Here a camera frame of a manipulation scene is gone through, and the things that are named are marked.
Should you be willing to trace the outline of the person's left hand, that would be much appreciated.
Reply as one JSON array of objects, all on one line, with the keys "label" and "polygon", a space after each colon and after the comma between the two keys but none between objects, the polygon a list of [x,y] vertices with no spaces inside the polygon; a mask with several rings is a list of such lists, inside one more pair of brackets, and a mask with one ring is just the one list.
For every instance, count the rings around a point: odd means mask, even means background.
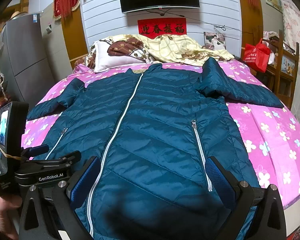
[{"label": "person's left hand", "polygon": [[20,196],[8,195],[0,197],[0,232],[8,239],[18,239],[18,233],[8,215],[8,211],[21,207]]}]

